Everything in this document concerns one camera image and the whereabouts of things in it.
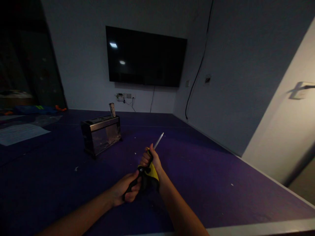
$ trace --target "white paper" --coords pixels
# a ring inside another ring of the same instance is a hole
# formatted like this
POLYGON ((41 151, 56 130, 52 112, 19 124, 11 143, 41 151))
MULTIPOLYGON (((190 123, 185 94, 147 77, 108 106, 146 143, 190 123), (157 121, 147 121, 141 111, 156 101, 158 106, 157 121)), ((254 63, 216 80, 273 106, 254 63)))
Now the white paper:
POLYGON ((10 120, 10 119, 14 119, 14 118, 18 118, 24 115, 9 115, 9 116, 0 116, 0 121, 3 120, 10 120))
POLYGON ((9 146, 49 132, 50 131, 36 125, 14 125, 0 129, 0 144, 9 146))

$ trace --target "flat-screen tv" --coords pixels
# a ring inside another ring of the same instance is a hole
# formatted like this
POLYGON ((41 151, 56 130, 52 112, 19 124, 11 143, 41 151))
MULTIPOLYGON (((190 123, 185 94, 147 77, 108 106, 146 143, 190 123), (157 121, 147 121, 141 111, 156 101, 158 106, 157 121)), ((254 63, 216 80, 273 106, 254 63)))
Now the flat-screen tv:
POLYGON ((109 80, 178 87, 187 39, 106 26, 109 80))

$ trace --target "power cord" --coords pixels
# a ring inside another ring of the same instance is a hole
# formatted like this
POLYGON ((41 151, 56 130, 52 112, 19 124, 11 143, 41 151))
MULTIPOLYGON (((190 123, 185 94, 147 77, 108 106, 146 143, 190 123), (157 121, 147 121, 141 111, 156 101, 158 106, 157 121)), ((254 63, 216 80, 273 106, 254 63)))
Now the power cord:
POLYGON ((150 113, 151 113, 151 109, 152 109, 152 103, 153 103, 154 91, 155 91, 155 86, 154 86, 154 89, 153 89, 153 95, 152 95, 152 101, 151 101, 150 113))
POLYGON ((134 106, 134 98, 132 98, 132 105, 131 105, 131 108, 134 110, 133 106, 134 106))
POLYGON ((190 90, 190 93, 189 93, 189 96, 188 96, 188 99, 187 99, 187 103, 186 103, 186 108, 185 108, 185 117, 186 117, 186 120, 188 120, 188 117, 187 117, 187 106, 188 106, 189 98, 190 98, 190 95, 191 95, 191 91, 193 90, 193 87, 194 87, 194 85, 195 85, 195 82, 196 82, 196 80, 197 80, 197 78, 198 78, 198 75, 199 75, 199 72, 200 72, 200 68, 201 68, 201 66, 202 66, 202 62, 203 62, 203 59, 204 59, 204 54, 205 54, 206 48, 207 48, 208 31, 209 31, 209 24, 210 24, 210 17, 211 17, 211 13, 212 13, 213 2, 214 2, 214 0, 212 0, 211 7, 210 7, 209 18, 208 18, 208 25, 207 25, 207 32, 206 32, 206 42, 205 42, 205 45, 204 45, 204 50, 203 50, 201 62, 200 62, 200 65, 199 65, 199 68, 198 68, 198 71, 197 71, 195 80, 194 80, 194 82, 193 82, 193 85, 191 86, 191 90, 190 90))
POLYGON ((130 103, 127 103, 128 105, 130 105, 131 104, 131 108, 134 110, 134 108, 133 108, 133 106, 134 106, 134 98, 132 98, 132 102, 130 102, 130 103))

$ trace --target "orange object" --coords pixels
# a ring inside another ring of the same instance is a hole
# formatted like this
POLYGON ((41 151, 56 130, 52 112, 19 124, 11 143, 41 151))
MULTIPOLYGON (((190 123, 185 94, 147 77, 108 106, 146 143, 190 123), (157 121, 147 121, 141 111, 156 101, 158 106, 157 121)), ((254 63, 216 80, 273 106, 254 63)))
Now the orange object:
POLYGON ((63 109, 59 108, 58 105, 56 105, 55 107, 56 107, 56 110, 57 110, 57 111, 66 111, 66 110, 67 110, 67 108, 63 108, 63 109))
POLYGON ((4 113, 4 115, 12 115, 13 112, 12 111, 7 111, 6 113, 4 113))

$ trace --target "wall plate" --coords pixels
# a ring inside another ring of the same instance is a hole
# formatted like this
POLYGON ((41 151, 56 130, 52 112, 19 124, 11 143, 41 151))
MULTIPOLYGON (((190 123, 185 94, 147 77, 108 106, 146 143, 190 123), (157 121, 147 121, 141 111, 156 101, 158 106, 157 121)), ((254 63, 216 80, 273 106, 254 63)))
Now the wall plate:
POLYGON ((289 97, 290 99, 296 99, 296 100, 301 100, 305 99, 307 93, 310 90, 313 90, 312 88, 309 89, 304 89, 306 85, 311 85, 314 86, 315 83, 309 83, 309 82, 298 82, 297 85, 295 86, 295 89, 293 89, 293 92, 291 96, 289 97))

